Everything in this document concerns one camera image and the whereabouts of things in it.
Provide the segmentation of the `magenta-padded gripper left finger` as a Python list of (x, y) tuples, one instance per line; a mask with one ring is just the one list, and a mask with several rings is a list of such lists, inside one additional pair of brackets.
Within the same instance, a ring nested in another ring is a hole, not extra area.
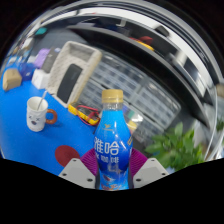
[(81, 158), (72, 158), (59, 176), (78, 186), (98, 189), (99, 171), (95, 150), (89, 150)]

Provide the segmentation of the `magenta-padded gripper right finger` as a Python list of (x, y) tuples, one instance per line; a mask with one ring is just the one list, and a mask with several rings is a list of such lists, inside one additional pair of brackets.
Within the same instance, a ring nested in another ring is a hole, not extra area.
[(144, 187), (167, 175), (168, 172), (156, 158), (147, 158), (137, 149), (132, 149), (128, 174), (130, 189)]

